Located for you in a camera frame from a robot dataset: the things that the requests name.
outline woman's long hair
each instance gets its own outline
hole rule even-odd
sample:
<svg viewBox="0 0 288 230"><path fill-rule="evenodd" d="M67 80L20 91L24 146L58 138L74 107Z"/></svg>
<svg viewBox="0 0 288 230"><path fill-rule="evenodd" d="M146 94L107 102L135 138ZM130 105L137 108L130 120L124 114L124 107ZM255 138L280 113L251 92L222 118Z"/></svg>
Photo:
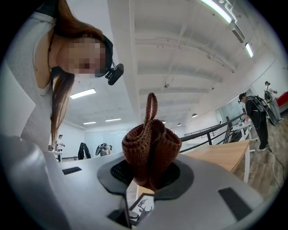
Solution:
<svg viewBox="0 0 288 230"><path fill-rule="evenodd" d="M58 0L58 12L54 32L63 37L80 38L85 36L104 42L101 30L77 20L71 13L66 0ZM54 145L59 126L66 113L75 75L63 71L60 67L56 71L52 71L51 75L54 79L51 115L51 137L52 145Z"/></svg>

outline tube light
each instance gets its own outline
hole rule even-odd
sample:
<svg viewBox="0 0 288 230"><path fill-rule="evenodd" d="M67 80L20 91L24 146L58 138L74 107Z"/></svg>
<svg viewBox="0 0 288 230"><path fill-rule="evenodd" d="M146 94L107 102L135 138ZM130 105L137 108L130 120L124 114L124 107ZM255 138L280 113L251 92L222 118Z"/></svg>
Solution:
<svg viewBox="0 0 288 230"><path fill-rule="evenodd" d="M95 121L91 121L91 122L86 122L86 123L83 123L83 124L95 124L96 122Z"/></svg>
<svg viewBox="0 0 288 230"><path fill-rule="evenodd" d="M246 43L245 47L246 47L246 49L247 49L250 57L253 57L253 52L252 52L252 50L251 50L251 47L250 47L249 43Z"/></svg>
<svg viewBox="0 0 288 230"><path fill-rule="evenodd" d="M217 5L212 0L200 0L200 1L210 6L213 10L219 13L230 24L230 22L232 21L231 17L219 5Z"/></svg>
<svg viewBox="0 0 288 230"><path fill-rule="evenodd" d="M121 118L111 119L111 120L105 120L105 121L106 121L106 122L109 122L109 121L114 121L114 120L121 120Z"/></svg>
<svg viewBox="0 0 288 230"><path fill-rule="evenodd" d="M94 94L94 93L96 93L96 91L95 91L95 89L92 88L92 89L89 89L89 90L86 90L86 91L83 91L80 93L73 94L70 97L72 99L76 99L76 98L83 97L83 96L90 95L90 94Z"/></svg>

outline brown knitted bag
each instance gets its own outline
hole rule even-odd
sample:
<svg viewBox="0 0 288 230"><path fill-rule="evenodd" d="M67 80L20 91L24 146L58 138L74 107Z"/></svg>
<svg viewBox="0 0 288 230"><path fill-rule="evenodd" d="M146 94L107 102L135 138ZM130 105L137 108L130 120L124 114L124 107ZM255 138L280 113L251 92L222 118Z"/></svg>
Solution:
<svg viewBox="0 0 288 230"><path fill-rule="evenodd" d="M165 170L178 155L182 142L162 121L154 119L158 103L154 93L147 99L146 116L141 124L126 134L123 153L134 173L134 181L153 191Z"/></svg>

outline sneaker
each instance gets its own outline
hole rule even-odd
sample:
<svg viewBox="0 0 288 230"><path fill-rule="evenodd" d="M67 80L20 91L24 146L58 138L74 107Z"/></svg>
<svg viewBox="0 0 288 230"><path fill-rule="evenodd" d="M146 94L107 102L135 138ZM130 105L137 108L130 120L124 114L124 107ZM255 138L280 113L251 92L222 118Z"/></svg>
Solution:
<svg viewBox="0 0 288 230"><path fill-rule="evenodd" d="M266 150L266 147L264 148L264 149L259 149L259 148L257 148L257 152L263 152L263 151L265 151Z"/></svg>

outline brown loop strap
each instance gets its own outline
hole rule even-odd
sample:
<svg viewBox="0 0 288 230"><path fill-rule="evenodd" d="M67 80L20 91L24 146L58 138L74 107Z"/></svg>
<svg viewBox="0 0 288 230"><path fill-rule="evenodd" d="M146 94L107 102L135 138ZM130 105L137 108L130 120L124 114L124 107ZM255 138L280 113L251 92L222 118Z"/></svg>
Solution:
<svg viewBox="0 0 288 230"><path fill-rule="evenodd" d="M154 93L149 93L146 105L145 123L146 125L150 120L154 119L158 110L158 102Z"/></svg>

